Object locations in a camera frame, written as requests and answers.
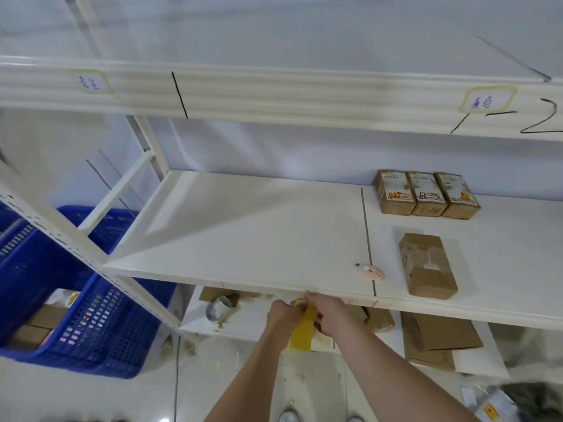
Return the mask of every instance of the shelf label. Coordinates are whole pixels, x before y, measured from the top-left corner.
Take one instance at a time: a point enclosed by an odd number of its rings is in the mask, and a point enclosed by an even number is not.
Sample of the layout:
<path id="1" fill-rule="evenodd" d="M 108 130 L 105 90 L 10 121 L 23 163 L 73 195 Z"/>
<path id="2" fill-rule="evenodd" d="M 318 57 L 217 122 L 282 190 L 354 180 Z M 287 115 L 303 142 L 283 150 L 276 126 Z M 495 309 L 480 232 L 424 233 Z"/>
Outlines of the shelf label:
<path id="1" fill-rule="evenodd" d="M 460 113 L 501 113 L 505 111 L 516 92 L 515 85 L 474 87 L 467 91 L 459 107 Z"/>
<path id="2" fill-rule="evenodd" d="M 114 94 L 109 85 L 108 78 L 101 71 L 96 70 L 69 70 L 76 86 L 87 93 Z"/>

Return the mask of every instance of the blue plastic crate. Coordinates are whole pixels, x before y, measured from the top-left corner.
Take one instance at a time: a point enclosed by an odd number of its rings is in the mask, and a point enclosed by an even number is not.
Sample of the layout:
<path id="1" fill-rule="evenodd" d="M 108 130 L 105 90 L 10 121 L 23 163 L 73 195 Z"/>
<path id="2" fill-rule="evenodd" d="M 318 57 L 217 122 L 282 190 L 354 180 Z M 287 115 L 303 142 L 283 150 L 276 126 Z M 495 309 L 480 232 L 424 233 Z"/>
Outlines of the blue plastic crate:
<path id="1" fill-rule="evenodd" d="M 91 207 L 59 211 L 79 225 Z M 89 237 L 111 252 L 133 222 L 112 209 Z M 0 240 L 0 355 L 18 361 L 104 376 L 131 378 L 142 368 L 160 321 L 26 221 Z M 175 283 L 137 280 L 167 306 Z M 65 318 L 37 350 L 6 342 L 58 288 L 81 291 Z"/>

